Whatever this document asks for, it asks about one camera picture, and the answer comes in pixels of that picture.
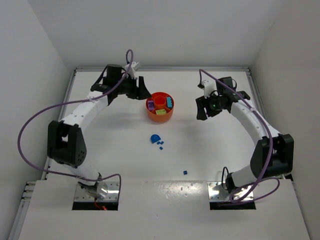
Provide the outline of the purple square lego brick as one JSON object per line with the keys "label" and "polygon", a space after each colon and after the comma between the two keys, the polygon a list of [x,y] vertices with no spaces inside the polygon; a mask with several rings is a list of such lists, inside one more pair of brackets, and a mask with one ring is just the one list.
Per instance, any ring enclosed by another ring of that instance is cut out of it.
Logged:
{"label": "purple square lego brick", "polygon": [[147,109],[152,112],[155,109],[155,103],[153,100],[147,101]]}

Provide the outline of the light green rounded lego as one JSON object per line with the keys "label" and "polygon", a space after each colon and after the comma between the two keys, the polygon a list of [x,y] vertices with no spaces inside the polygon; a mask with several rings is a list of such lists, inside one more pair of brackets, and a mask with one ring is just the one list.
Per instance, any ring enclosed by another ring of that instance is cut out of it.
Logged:
{"label": "light green rounded lego", "polygon": [[167,114],[167,111],[165,109],[157,109],[155,111],[156,115],[166,115]]}

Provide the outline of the teal long lego brick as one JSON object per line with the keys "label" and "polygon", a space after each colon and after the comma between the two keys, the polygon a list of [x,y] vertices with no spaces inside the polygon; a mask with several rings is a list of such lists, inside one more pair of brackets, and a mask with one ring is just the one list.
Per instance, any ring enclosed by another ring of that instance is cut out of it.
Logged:
{"label": "teal long lego brick", "polygon": [[174,106],[173,99],[169,96],[166,97],[166,107],[172,109]]}

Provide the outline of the blue arch lego piece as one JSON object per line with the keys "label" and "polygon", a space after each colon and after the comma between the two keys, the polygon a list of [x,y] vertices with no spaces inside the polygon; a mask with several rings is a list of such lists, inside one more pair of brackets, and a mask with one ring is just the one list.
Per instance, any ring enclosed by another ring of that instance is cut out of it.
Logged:
{"label": "blue arch lego piece", "polygon": [[157,143],[161,140],[161,137],[158,134],[153,134],[150,137],[150,141],[152,144]]}

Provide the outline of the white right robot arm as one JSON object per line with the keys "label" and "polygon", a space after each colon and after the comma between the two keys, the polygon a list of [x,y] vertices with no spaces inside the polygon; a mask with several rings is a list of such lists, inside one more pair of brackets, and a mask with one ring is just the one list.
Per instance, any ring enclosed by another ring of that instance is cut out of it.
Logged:
{"label": "white right robot arm", "polygon": [[245,91],[237,91],[235,80],[231,77],[201,79],[198,87],[203,90],[203,96],[195,100],[197,120],[205,121],[228,111],[241,123],[255,145],[249,165],[227,174],[225,187],[229,193],[292,171],[293,137],[272,127],[254,108],[250,96]]}

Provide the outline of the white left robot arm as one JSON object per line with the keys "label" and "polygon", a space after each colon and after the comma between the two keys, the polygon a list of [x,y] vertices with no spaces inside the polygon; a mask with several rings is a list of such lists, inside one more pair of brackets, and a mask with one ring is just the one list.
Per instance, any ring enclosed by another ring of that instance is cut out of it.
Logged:
{"label": "white left robot arm", "polygon": [[101,174],[86,159],[84,131],[119,95],[133,100],[151,97],[143,76],[135,76],[139,66],[138,62],[128,63],[126,66],[107,65],[91,86],[85,102],[60,121],[53,120],[48,125],[47,156],[66,167],[76,176],[80,187],[95,198],[105,194],[107,186]]}

